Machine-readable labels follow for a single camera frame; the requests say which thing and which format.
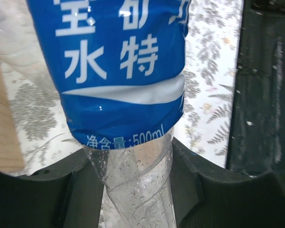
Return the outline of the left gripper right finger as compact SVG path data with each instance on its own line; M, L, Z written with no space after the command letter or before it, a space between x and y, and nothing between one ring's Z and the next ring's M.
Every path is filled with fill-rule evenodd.
M170 173L179 228L285 228L285 171L256 177L217 166L173 139Z

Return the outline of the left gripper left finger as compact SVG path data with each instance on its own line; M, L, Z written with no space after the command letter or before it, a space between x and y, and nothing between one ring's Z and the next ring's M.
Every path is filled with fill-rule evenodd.
M34 172L0 172L0 228L96 228L103 184L81 149Z

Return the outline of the blue label water bottle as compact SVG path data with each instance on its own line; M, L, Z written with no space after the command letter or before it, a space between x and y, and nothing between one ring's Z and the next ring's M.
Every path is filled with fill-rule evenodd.
M127 228L174 228L188 0L28 0L72 136Z

